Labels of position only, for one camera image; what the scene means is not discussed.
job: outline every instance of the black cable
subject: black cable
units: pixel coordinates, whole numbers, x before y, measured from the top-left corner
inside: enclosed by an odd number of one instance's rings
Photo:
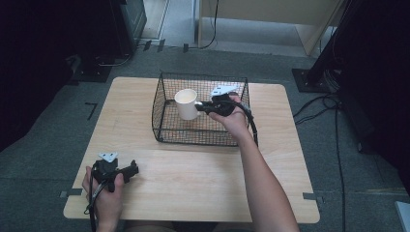
[[[205,49],[208,46],[210,46],[214,42],[215,37],[217,36],[217,17],[218,17],[218,5],[219,4],[220,4],[220,0],[217,0],[217,6],[215,7],[215,16],[214,16],[214,37],[207,45],[201,46],[198,49]]]
[[[293,115],[293,117],[296,117],[297,115],[299,115],[306,107],[308,107],[310,104],[312,104],[313,102],[315,102],[316,100],[322,99],[322,103],[325,106],[325,109],[321,110],[319,113],[316,113],[315,115],[312,116],[307,116],[301,120],[299,120],[298,122],[296,122],[295,124],[301,124],[307,120],[313,119],[317,116],[319,116],[320,114],[324,113],[327,110],[330,109],[334,109],[335,110],[335,134],[336,134],[336,151],[337,151],[337,164],[338,164],[338,173],[340,176],[340,185],[341,185],[341,220],[342,220],[342,231],[346,231],[346,194],[345,194],[345,186],[344,186],[344,177],[343,177],[343,171],[341,168],[341,160],[340,160],[340,148],[339,148],[339,139],[338,139],[338,119],[337,119],[337,115],[338,115],[338,110],[339,110],[339,106],[340,106],[340,102],[331,98],[330,97],[331,94],[325,95],[325,96],[321,96],[321,97],[317,97],[313,100],[308,101],[307,103],[305,103],[301,109]],[[326,104],[326,100],[331,100],[334,102],[334,105],[327,105]]]
[[[245,108],[241,103],[234,102],[233,104],[234,104],[235,106],[238,106],[239,108],[241,108],[241,109],[245,112],[245,115],[246,115],[247,118],[248,118],[250,127],[252,128],[253,140],[255,141],[256,146],[259,146],[259,144],[258,144],[258,139],[257,139],[257,129],[256,129],[256,125],[255,125],[255,123],[254,123],[254,121],[253,121],[253,116],[252,116],[250,110],[249,110],[248,108]]]
[[[100,195],[100,192],[105,188],[107,183],[101,183],[101,187],[99,189],[96,189],[96,192],[93,193],[93,181],[94,181],[94,171],[95,171],[96,165],[94,164],[92,169],[91,169],[91,177],[90,177],[90,186],[89,186],[89,192],[88,192],[88,206],[84,211],[85,215],[90,215],[90,224],[91,224],[91,230],[93,232],[97,231],[97,224],[96,224],[96,217],[94,214],[94,205],[96,202],[97,197]]]
[[[296,113],[293,115],[293,117],[298,116],[306,107],[308,107],[310,104],[312,104],[312,103],[315,102],[316,100],[320,100],[320,99],[326,98],[326,97],[328,97],[328,96],[330,96],[330,95],[331,95],[331,94],[327,94],[327,95],[325,95],[325,96],[320,96],[320,97],[314,98],[314,99],[312,99],[312,100],[306,102],[306,103],[301,107],[301,109],[299,109],[299,111],[296,112]]]
[[[338,163],[338,173],[340,175],[340,185],[341,185],[341,221],[342,221],[342,230],[346,231],[346,194],[344,192],[344,178],[343,178],[343,171],[341,169],[341,161],[340,161],[340,149],[338,144],[338,122],[337,122],[337,115],[338,115],[338,107],[335,111],[335,131],[336,131],[336,152],[337,152],[337,163]]]

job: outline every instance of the gray carpet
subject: gray carpet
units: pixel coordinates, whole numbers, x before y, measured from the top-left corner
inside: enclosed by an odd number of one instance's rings
[[[161,71],[245,76],[249,82],[285,86],[292,111],[319,94],[299,93],[291,69],[309,69],[314,59],[165,48],[137,50],[112,69],[106,83],[67,85],[55,96],[28,134],[1,154],[0,231],[89,231],[89,221],[63,216],[62,190],[70,189],[116,76],[158,78]],[[93,106],[96,111],[88,120]],[[321,102],[303,112],[323,109]],[[341,231],[342,194],[338,171],[335,113],[297,126],[321,219],[302,231]],[[345,184],[346,231],[400,231],[395,201],[410,202],[396,170],[377,155],[357,152],[357,141],[343,112],[338,113],[341,170]],[[212,231],[212,222],[176,222],[179,231]]]

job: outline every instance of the black wire basket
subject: black wire basket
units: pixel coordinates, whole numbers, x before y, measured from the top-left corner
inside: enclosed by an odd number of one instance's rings
[[[204,112],[193,120],[178,115],[175,94],[183,89],[197,93],[197,101],[211,100],[211,91],[219,85],[235,85],[242,103],[249,107],[249,87],[245,77],[163,72],[158,81],[152,111],[152,128],[159,142],[213,146],[237,146],[222,124]]]

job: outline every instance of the paper cup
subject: paper cup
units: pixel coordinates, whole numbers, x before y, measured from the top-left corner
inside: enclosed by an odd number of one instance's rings
[[[183,120],[192,120],[200,114],[196,110],[195,103],[197,94],[192,89],[184,89],[175,95],[175,102],[177,103],[178,114]]]

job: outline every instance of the hand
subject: hand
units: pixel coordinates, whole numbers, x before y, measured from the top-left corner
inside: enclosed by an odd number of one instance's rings
[[[90,177],[91,177],[91,167],[86,167],[87,173],[82,181],[82,187],[87,191],[88,194],[93,194],[90,192]],[[93,180],[93,190],[97,189],[98,182],[96,179]],[[97,197],[94,205],[95,214],[99,221],[98,231],[115,231],[120,215],[123,211],[123,186],[124,177],[122,173],[119,173],[114,181],[115,191],[109,192],[107,189],[103,189],[99,196]]]
[[[231,93],[229,94],[229,98],[235,102],[241,102],[241,99],[237,94],[232,95]],[[239,142],[242,136],[250,135],[245,113],[239,107],[235,107],[233,112],[227,117],[220,116],[215,112],[209,113],[209,116],[215,121],[222,123],[237,142]]]

